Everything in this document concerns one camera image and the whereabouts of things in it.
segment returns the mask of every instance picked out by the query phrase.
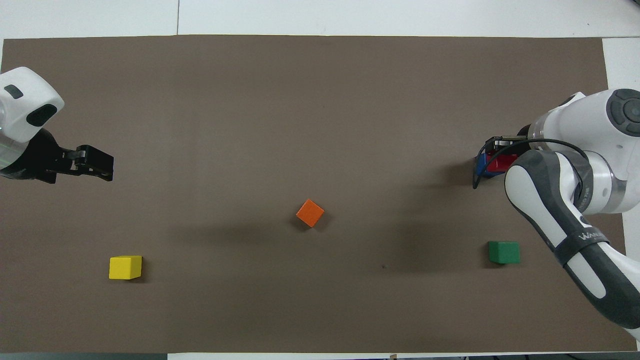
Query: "blue component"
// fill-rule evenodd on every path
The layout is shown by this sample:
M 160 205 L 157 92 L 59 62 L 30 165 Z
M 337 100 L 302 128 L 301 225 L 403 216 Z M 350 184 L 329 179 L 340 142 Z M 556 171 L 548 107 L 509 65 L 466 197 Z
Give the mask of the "blue component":
M 487 161 L 488 159 L 487 159 L 486 152 L 483 152 L 482 155 L 478 157 L 478 161 L 476 165 L 476 175 L 484 176 L 484 177 L 494 177 L 494 176 L 504 174 L 503 172 L 490 172 L 490 171 L 485 171 L 484 174 L 481 174 L 480 171 L 482 171 L 482 168 L 484 167 Z

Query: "yellow cube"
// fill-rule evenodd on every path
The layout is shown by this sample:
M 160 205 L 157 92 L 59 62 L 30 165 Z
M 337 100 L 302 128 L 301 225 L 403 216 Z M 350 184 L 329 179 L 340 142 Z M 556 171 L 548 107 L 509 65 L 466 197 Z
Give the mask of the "yellow cube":
M 131 280 L 142 274 L 142 256 L 124 255 L 109 259 L 109 279 Z

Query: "green cube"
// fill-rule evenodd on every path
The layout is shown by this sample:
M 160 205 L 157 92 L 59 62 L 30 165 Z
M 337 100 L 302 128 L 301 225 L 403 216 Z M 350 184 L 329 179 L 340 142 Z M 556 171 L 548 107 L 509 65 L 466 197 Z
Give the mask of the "green cube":
M 498 264 L 519 264 L 520 245 L 513 241 L 489 241 L 489 260 Z

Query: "cable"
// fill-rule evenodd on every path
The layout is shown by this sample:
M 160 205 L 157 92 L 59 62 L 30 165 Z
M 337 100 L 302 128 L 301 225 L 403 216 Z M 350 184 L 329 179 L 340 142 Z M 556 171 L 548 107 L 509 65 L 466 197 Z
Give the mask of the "cable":
M 488 142 L 491 141 L 495 141 L 492 139 L 496 139 L 496 140 L 500 140 L 502 139 L 501 136 L 494 136 L 493 138 L 487 140 Z M 578 152 L 578 154 L 580 154 L 580 156 L 582 156 L 583 158 L 585 158 L 587 161 L 589 161 L 589 158 L 587 157 L 587 154 L 582 151 L 582 149 L 580 149 L 579 147 L 575 146 L 572 143 L 568 143 L 568 142 L 564 142 L 562 140 L 556 140 L 556 139 L 547 139 L 547 138 L 540 138 L 540 139 L 526 139 L 526 140 L 520 140 L 518 142 L 514 142 L 511 145 L 507 145 L 505 147 L 503 147 L 502 149 L 498 150 L 495 154 L 493 154 L 493 156 L 491 157 L 491 159 L 489 159 L 489 161 L 486 162 L 486 164 L 484 164 L 484 166 L 482 167 L 482 171 L 480 171 L 480 174 L 483 174 L 486 169 L 489 167 L 489 165 L 495 161 L 495 159 L 498 158 L 498 156 L 502 155 L 504 152 L 506 152 L 508 149 L 514 147 L 515 145 L 520 145 L 523 143 L 531 143 L 531 142 L 550 142 L 550 143 L 557 143 L 559 145 L 564 145 L 566 147 L 570 147 L 571 149 L 575 150 Z M 480 157 L 480 155 L 482 155 L 482 152 L 486 149 L 486 147 L 488 143 L 484 143 L 484 146 L 482 147 L 482 149 L 480 149 L 480 152 L 478 153 L 478 157 Z M 474 168 L 474 176 L 473 176 L 473 188 L 477 188 L 478 184 L 480 183 L 480 178 L 482 176 L 478 175 L 478 172 L 476 171 L 476 169 Z M 579 183 L 580 186 L 582 186 L 582 179 L 579 178 Z

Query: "orange cube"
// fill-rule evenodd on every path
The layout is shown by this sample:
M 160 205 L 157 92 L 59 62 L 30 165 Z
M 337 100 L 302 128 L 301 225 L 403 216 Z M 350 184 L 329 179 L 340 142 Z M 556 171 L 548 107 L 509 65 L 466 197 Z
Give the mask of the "orange cube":
M 307 201 L 302 205 L 302 208 L 298 210 L 296 216 L 300 220 L 304 221 L 305 224 L 309 225 L 309 227 L 313 227 L 323 213 L 324 210 L 321 207 L 311 201 L 311 199 L 307 199 Z

